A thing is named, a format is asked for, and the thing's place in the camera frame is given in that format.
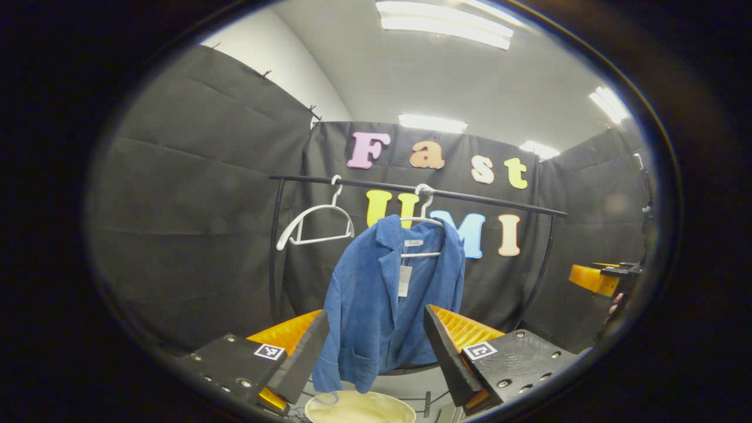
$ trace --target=white wall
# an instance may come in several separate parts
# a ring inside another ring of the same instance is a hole
[[[265,8],[231,23],[201,44],[216,47],[261,74],[295,97],[324,120],[353,118],[337,91],[292,29]]]

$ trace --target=letter s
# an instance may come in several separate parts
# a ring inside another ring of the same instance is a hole
[[[472,170],[470,173],[472,173],[474,180],[482,184],[490,184],[493,182],[493,170],[491,170],[493,163],[491,162],[491,159],[484,156],[473,156],[470,159],[470,164],[472,164]]]

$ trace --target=ceiling light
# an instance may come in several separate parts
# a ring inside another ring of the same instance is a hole
[[[414,2],[378,2],[376,8],[384,29],[454,35],[503,50],[509,48],[514,34],[506,26],[443,6]]]
[[[629,116],[629,112],[624,107],[624,104],[622,104],[610,88],[598,87],[589,97],[598,107],[603,109],[608,118],[614,123],[619,123]]]
[[[430,129],[442,132],[461,134],[468,124],[458,120],[442,119],[440,117],[418,116],[416,114],[400,114],[399,124],[408,128]]]
[[[513,17],[510,14],[506,14],[493,6],[489,6],[483,2],[479,2],[478,0],[460,0],[460,1],[462,3],[465,3],[466,5],[472,6],[478,10],[484,11],[488,14],[498,17],[501,20],[505,20],[511,23],[512,25],[519,26],[522,28],[526,26],[524,23],[522,23],[522,21],[520,21],[516,17]]]
[[[535,154],[536,156],[541,158],[541,161],[548,160],[551,157],[556,157],[559,155],[559,151],[556,151],[551,147],[546,147],[545,145],[540,145],[539,143],[530,140],[525,141],[525,143],[520,146],[520,150],[529,151]]]

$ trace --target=black fabric backdrop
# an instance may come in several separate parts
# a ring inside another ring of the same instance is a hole
[[[299,172],[311,115],[260,76],[188,50],[135,99],[94,174],[94,264],[178,348],[271,325],[268,176]]]
[[[629,161],[640,148],[626,125],[540,163],[530,153],[472,135],[451,135],[381,123],[321,123],[309,132],[305,106],[254,70],[197,46],[166,69],[135,100],[97,166],[90,201],[93,261],[147,328],[171,344],[196,349],[226,332],[255,333],[271,325],[268,246],[277,182],[272,174],[313,175],[416,185],[495,197],[568,212],[556,238],[538,299],[524,324],[570,351],[590,344],[608,299],[567,281],[573,263],[637,260],[640,208],[646,197]],[[352,169],[353,132],[389,133],[392,142],[371,169]],[[443,147],[441,169],[409,163],[416,142]],[[470,158],[491,158],[495,181],[472,179]],[[519,190],[503,162],[527,166]],[[338,205],[366,228],[367,189],[345,187]],[[288,182],[281,231],[308,207],[328,204],[334,188]],[[397,192],[387,214],[399,214]],[[511,208],[435,198],[460,225],[484,215],[483,257],[468,259],[461,313],[508,330],[517,305],[540,269],[550,218]],[[416,205],[416,215],[420,203]],[[500,214],[519,215],[521,253],[501,257]],[[304,237],[330,236],[344,220],[321,212]],[[283,318],[323,305],[334,265],[347,240],[288,245],[277,252]]]
[[[647,190],[632,155],[653,169],[631,120],[561,153],[543,168],[539,205],[568,213],[557,219],[544,284],[523,326],[579,352],[608,315],[610,299],[569,282],[572,264],[636,262],[643,255],[641,209]]]

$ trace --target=clothes hanger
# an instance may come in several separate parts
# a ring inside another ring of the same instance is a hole
[[[420,207],[420,217],[419,218],[401,218],[401,221],[419,221],[419,222],[428,222],[430,224],[439,225],[440,227],[444,227],[444,224],[440,221],[436,221],[434,219],[429,219],[426,217],[426,209],[429,205],[433,202],[433,188],[429,187],[426,184],[419,184],[417,187],[415,187],[415,195],[420,196],[420,191],[426,191],[428,193],[428,200]],[[435,253],[405,253],[402,254],[400,257],[407,258],[407,257],[435,257],[441,255],[441,252],[435,252]]]
[[[342,179],[342,177],[340,175],[335,175],[334,178],[332,178],[332,185],[335,185],[335,182],[337,181],[337,179]],[[344,188],[344,185],[340,185],[339,190],[337,190],[337,192],[332,197],[331,205],[329,204],[316,205],[302,212],[300,215],[298,215],[298,217],[293,219],[293,221],[290,222],[289,225],[287,225],[285,230],[282,231],[282,235],[280,236],[279,241],[277,241],[277,250],[278,251],[284,250],[284,246],[288,240],[290,241],[291,244],[303,245],[303,244],[314,244],[315,242],[332,241],[334,239],[342,239],[342,238],[347,238],[347,237],[353,238],[355,236],[355,227],[353,226],[353,220],[350,218],[350,215],[345,210],[337,207],[337,197],[342,192],[342,188]],[[301,240],[301,236],[303,234],[303,218],[305,218],[310,213],[315,212],[316,210],[321,210],[323,208],[336,210],[337,212],[342,213],[347,218],[347,229],[345,230],[345,234],[337,235],[337,236],[327,236],[325,238]],[[296,227],[298,228],[298,236],[297,238],[293,238],[291,235],[293,234],[293,230]]]

